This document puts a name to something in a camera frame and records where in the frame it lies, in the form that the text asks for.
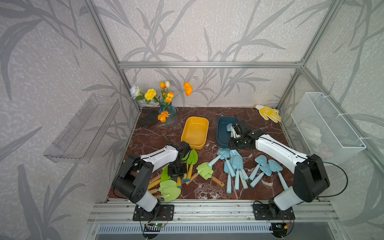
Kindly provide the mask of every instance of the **white flower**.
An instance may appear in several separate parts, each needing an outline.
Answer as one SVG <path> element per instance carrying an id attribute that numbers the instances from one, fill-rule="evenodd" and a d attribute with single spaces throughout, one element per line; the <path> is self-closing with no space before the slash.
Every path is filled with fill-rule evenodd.
<path id="1" fill-rule="evenodd" d="M 131 89 L 129 90 L 129 92 L 130 92 L 130 94 L 131 94 L 131 96 L 132 96 L 133 99 L 137 98 L 137 97 L 141 94 L 141 92 L 140 92 L 140 88 L 137 87 L 137 86 L 135 86 L 135 85 L 133 85 L 133 86 L 131 87 Z"/>

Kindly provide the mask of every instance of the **black glove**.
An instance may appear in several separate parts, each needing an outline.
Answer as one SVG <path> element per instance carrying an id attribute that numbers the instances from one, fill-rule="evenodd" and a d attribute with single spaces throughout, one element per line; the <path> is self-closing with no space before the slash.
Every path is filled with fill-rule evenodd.
<path id="1" fill-rule="evenodd" d="M 157 121 L 157 116 L 159 115 L 159 112 L 156 110 L 151 110 L 151 109 L 143 109 L 141 111 L 142 113 L 147 113 L 148 115 L 139 121 L 137 123 L 140 126 L 146 127 L 149 126 Z"/>

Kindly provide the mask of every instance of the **yellow bin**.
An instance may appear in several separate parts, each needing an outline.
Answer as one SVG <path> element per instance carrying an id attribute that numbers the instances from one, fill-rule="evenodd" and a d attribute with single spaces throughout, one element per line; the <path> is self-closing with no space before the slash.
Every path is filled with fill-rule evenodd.
<path id="1" fill-rule="evenodd" d="M 181 135 L 181 141 L 189 143 L 192 149 L 202 149 L 207 139 L 208 126 L 209 121 L 206 118 L 188 118 Z"/>

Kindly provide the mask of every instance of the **yellow glove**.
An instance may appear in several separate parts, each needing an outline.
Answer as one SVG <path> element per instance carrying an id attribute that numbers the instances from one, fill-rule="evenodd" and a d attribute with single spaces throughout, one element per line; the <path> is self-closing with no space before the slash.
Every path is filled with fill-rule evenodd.
<path id="1" fill-rule="evenodd" d="M 281 117 L 279 116 L 279 111 L 276 109 L 272 109 L 270 107 L 266 107 L 263 105 L 256 105 L 255 108 L 259 110 L 260 115 L 268 120 L 269 118 L 274 122 L 281 122 Z"/>

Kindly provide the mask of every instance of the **blue glass vase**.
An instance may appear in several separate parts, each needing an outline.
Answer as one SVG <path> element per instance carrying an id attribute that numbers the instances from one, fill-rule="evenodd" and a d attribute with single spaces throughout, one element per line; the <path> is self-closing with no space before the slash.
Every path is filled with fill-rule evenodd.
<path id="1" fill-rule="evenodd" d="M 160 106 L 159 114 L 167 111 L 168 116 L 166 122 L 163 122 L 163 125 L 166 127 L 174 126 L 177 123 L 177 109 L 170 103 L 168 106 Z"/>

